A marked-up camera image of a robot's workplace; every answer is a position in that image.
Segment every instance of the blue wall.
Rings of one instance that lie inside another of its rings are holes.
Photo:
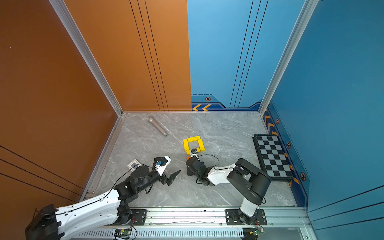
[[[310,178],[320,240],[382,238],[383,220],[369,220],[384,217],[384,187],[363,192],[384,184],[383,12],[383,1],[319,1],[272,98]]]
[[[236,108],[260,101],[304,0],[187,3],[192,95],[213,95]]]

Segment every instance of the mounting plate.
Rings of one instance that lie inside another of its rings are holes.
[[[134,226],[144,226],[145,219],[147,218],[146,209],[131,209],[133,216],[135,217]]]
[[[225,210],[225,217],[227,218],[227,225],[244,225],[240,221],[240,217],[238,214],[238,209],[226,209]],[[265,212],[263,209],[257,209],[255,211],[254,216],[257,217],[257,223],[258,225],[267,225]]]

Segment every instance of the chessboard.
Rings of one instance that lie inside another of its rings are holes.
[[[293,174],[287,157],[276,135],[255,134],[253,143],[259,159],[260,168],[272,181],[290,181]]]

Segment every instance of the orange wall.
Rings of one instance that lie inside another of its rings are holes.
[[[190,111],[186,0],[65,0],[124,111]]]
[[[0,3],[1,239],[77,202],[117,115],[47,0]]]

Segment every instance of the aluminum frame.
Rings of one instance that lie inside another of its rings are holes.
[[[307,27],[307,24],[318,2],[319,0],[306,0],[301,9],[299,17],[297,18],[295,26],[293,27],[292,33],[285,46],[284,52],[280,58],[279,63],[277,64],[275,73],[272,76],[271,82],[269,83],[263,100],[260,104],[259,113],[262,117],[266,108],[268,107],[269,102],[272,99],[273,94],[276,91],[277,86],[279,85],[279,82],[285,72],[285,69],[287,68],[288,63],[291,60],[293,52],[295,51],[297,44],[299,43],[301,36],[303,35],[304,30]]]
[[[120,116],[117,117],[115,125],[113,126],[112,131],[109,134],[109,137],[104,145],[104,148],[101,151],[99,159],[97,160],[96,165],[93,168],[91,176],[88,179],[87,185],[85,186],[83,193],[80,196],[79,202],[83,201],[85,198],[91,198],[96,196],[95,194],[96,187],[99,184],[101,175],[103,174],[105,166],[107,165],[109,156],[116,143],[120,130],[124,124],[124,121],[125,121],[125,117],[120,117]]]
[[[113,107],[114,111],[118,116],[122,115],[122,108],[117,100],[115,94],[113,93],[111,87],[109,86],[107,79],[105,78],[100,66],[98,65],[96,59],[94,58],[91,50],[89,49],[83,35],[81,34],[79,28],[77,27],[71,13],[69,12],[67,6],[63,0],[49,0],[56,14],[59,16],[61,22],[63,23],[68,34],[72,38],[72,41],[75,43],[77,49],[82,55],[84,61],[91,70],[96,81],[99,83],[100,88],[107,97],[109,103]]]
[[[137,238],[222,238],[242,237],[243,225],[226,225],[226,209],[238,207],[149,207],[144,226],[135,226]],[[304,208],[263,206],[268,225],[264,228],[300,228],[303,239],[317,240]],[[108,225],[73,239],[112,239],[115,229]]]

